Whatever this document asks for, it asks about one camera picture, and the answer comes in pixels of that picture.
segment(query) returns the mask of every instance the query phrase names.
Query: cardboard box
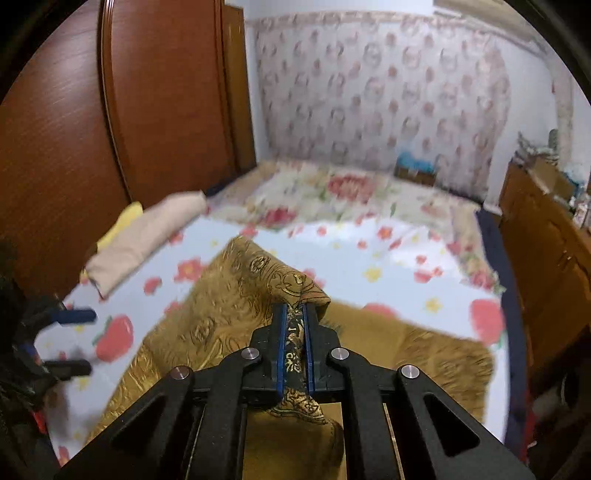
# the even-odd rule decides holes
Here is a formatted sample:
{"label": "cardboard box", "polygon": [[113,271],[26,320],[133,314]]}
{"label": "cardboard box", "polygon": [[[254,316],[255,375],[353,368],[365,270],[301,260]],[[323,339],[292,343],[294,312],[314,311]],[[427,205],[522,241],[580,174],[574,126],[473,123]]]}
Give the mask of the cardboard box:
{"label": "cardboard box", "polygon": [[552,195],[558,195],[567,202],[573,196],[574,185],[564,174],[542,157],[536,157],[531,171],[541,180]]}

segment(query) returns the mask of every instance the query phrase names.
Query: gold patterned cloth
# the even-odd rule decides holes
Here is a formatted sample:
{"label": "gold patterned cloth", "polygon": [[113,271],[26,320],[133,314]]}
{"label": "gold patterned cloth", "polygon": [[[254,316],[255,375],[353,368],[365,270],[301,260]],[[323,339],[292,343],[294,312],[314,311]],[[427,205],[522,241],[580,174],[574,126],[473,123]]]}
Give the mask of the gold patterned cloth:
{"label": "gold patterned cloth", "polygon": [[[271,323],[274,303],[287,303],[288,319],[297,323],[296,307],[306,302],[317,306],[321,323],[337,331],[345,348],[382,367],[417,365],[482,419],[493,370],[492,356],[482,344],[337,302],[329,304],[311,278],[239,236],[203,271],[181,308],[146,336],[90,439],[173,367],[213,367],[248,346],[253,330]],[[302,338],[300,332],[291,340],[295,349],[288,350],[293,374],[305,374],[297,355]],[[321,409],[297,388],[288,388],[283,402],[271,410],[250,411],[243,478],[341,478],[340,418],[338,404]]]}

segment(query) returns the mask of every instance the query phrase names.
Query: metal screw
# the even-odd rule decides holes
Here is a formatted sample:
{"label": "metal screw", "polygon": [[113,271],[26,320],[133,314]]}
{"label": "metal screw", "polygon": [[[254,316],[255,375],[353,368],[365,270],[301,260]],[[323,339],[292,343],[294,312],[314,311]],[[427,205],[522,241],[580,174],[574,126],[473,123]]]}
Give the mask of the metal screw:
{"label": "metal screw", "polygon": [[258,351],[258,348],[254,348],[251,346],[247,346],[241,353],[242,358],[244,360],[254,360],[257,358],[261,353]]}
{"label": "metal screw", "polygon": [[404,365],[401,369],[400,372],[406,377],[406,378],[417,378],[419,373],[421,372],[417,367],[415,367],[414,365]]}
{"label": "metal screw", "polygon": [[183,380],[187,378],[191,374],[191,369],[186,365],[180,365],[179,367],[174,367],[170,371],[170,376],[175,380]]}
{"label": "metal screw", "polygon": [[345,358],[349,357],[349,351],[342,347],[333,348],[330,354],[332,355],[332,358],[336,358],[337,360],[345,360]]}

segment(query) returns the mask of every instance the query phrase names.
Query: wooden wardrobe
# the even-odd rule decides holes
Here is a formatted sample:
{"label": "wooden wardrobe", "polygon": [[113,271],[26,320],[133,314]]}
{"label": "wooden wardrobe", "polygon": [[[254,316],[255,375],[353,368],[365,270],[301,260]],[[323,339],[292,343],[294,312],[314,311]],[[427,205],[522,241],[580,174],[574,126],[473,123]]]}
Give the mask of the wooden wardrobe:
{"label": "wooden wardrobe", "polygon": [[149,207],[254,166],[252,141],[232,130],[251,121],[243,27],[226,38],[240,20],[224,8],[87,0],[26,62],[0,104],[0,236],[26,293],[73,288],[130,201]]}

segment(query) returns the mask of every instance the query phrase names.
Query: wall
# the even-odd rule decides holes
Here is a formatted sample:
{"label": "wall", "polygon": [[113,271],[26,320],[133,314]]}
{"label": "wall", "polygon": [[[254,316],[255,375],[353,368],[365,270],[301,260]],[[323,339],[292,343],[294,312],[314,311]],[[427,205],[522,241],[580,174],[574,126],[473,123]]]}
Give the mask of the wall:
{"label": "wall", "polygon": [[[228,5],[244,9],[244,19],[305,13],[322,10],[374,10],[398,11],[431,15],[433,0],[226,0]],[[259,88],[256,66],[255,33],[252,28],[245,29],[246,66],[248,68],[248,88],[251,94],[252,130],[255,137],[257,160],[271,158],[267,130],[262,113],[261,90]]]}
{"label": "wall", "polygon": [[493,207],[498,205],[509,161],[517,149],[517,133],[546,145],[548,133],[557,126],[552,77],[544,60],[503,38],[497,45],[511,81],[511,107],[492,157],[486,204]]}
{"label": "wall", "polygon": [[[226,3],[244,8],[246,20],[322,10],[401,11],[423,15],[430,15],[434,11],[433,0],[301,0],[293,3],[285,0],[227,0]],[[552,79],[544,60],[503,38],[497,42],[511,81],[511,107],[505,129],[493,153],[486,199],[486,203],[492,206],[498,205],[507,166],[517,147],[518,131],[531,141],[545,144],[548,132],[557,126]],[[255,38],[251,28],[246,29],[246,55],[256,157],[262,160],[270,158],[271,153],[262,114]]]}
{"label": "wall", "polygon": [[587,183],[591,171],[591,105],[574,78],[573,83],[572,150],[566,171],[573,179]]}

